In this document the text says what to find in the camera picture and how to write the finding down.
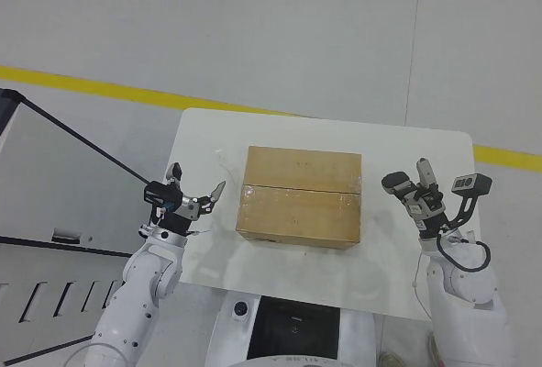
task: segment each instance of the white platform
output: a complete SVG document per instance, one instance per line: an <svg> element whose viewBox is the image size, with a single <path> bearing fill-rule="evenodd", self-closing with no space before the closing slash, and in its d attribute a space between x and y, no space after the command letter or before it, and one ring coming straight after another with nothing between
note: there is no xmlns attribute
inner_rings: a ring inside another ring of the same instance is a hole
<svg viewBox="0 0 542 367"><path fill-rule="evenodd" d="M332 150L362 154L361 242L329 250L249 242L236 231L248 146ZM464 133L365 123L274 117L213 110L187 110L170 163L183 168L182 189L203 195L227 185L214 214L192 228L182 281L398 317L426 319L413 281L420 247L404 207L381 187L384 175L405 171L416 179L416 161L428 158L440 190L448 193L448 216L460 198L450 194L457 176L474 172L472 141ZM478 212L464 227L480 233ZM418 291L427 300L424 274Z"/></svg>

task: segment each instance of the cardboard box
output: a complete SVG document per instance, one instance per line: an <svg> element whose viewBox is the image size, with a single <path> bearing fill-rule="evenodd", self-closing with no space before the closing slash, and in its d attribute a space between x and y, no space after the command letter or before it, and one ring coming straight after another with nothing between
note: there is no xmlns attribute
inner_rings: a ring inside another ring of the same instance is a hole
<svg viewBox="0 0 542 367"><path fill-rule="evenodd" d="M359 154L249 147L236 230L347 249L360 241L361 185Z"/></svg>

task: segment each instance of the gray floor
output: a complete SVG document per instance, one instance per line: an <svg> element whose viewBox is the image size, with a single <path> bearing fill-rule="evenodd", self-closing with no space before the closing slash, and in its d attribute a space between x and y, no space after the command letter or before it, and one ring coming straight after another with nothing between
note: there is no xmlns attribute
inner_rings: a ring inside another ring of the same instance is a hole
<svg viewBox="0 0 542 367"><path fill-rule="evenodd" d="M542 0L0 2L0 64L311 117L461 130L475 144L542 154ZM0 86L161 178L181 111ZM542 174L476 167L494 180L480 203L482 237L517 365L542 366ZM140 364L203 365L221 295L190 285L178 294ZM426 365L429 324L378 325L381 350Z"/></svg>

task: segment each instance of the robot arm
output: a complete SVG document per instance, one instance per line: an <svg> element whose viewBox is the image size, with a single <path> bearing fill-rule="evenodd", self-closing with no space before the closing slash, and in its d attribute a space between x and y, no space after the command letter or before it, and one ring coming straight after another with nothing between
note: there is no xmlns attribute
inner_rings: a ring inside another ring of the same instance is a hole
<svg viewBox="0 0 542 367"><path fill-rule="evenodd" d="M429 304L444 363L448 367L513 366L509 326L489 266L491 252L473 235L466 239L459 231L472 216L478 197L489 193L492 180L482 174L457 178L452 192L462 196L462 204L458 215L448 220L429 161L419 160L417 170L417 184L404 172L395 172L382 179L382 187L405 206L419 229L422 253L430 258ZM469 244L484 248L482 264Z"/></svg>
<svg viewBox="0 0 542 367"><path fill-rule="evenodd" d="M86 367L137 364L159 317L160 302L172 293L183 272L187 236L196 234L189 227L201 215L211 213L226 184L220 183L208 196L193 198L181 191L181 174L175 163L167 173L167 184L153 181L144 190L145 201L152 204L150 222L139 230L146 241L126 263L125 283L97 324Z"/></svg>

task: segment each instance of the yellow floor line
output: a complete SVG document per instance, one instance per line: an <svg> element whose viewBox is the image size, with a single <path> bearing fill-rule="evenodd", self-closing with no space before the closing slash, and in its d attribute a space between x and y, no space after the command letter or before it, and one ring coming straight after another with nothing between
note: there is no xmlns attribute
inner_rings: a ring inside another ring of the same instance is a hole
<svg viewBox="0 0 542 367"><path fill-rule="evenodd" d="M0 65L0 79L46 86L49 88L63 89L66 91L78 92L87 95L100 95L102 97L124 99L146 105L176 108L181 110L194 107L258 114L283 116L290 115L268 109L233 105L223 102L209 101L201 98L193 98L186 95L174 95L165 92L151 91L150 89L96 82L47 72L34 72L31 70L18 69L2 65Z"/></svg>
<svg viewBox="0 0 542 367"><path fill-rule="evenodd" d="M499 148L474 146L474 160L519 170L542 172L542 155Z"/></svg>
<svg viewBox="0 0 542 367"><path fill-rule="evenodd" d="M278 111L262 108L227 104L223 102L209 101L186 95L174 95L165 92L151 91L149 89L136 88L105 82L97 82L75 78L72 76L57 75L47 72L35 72L0 65L0 79L35 84L49 88L62 89L87 95L100 95L103 97L123 99L141 104L162 106L176 109L209 108L226 111L250 112L259 114L271 114L282 116L294 116ZM542 172L542 156L498 148L474 146L474 159L481 163L489 163L503 167L516 168L519 170Z"/></svg>

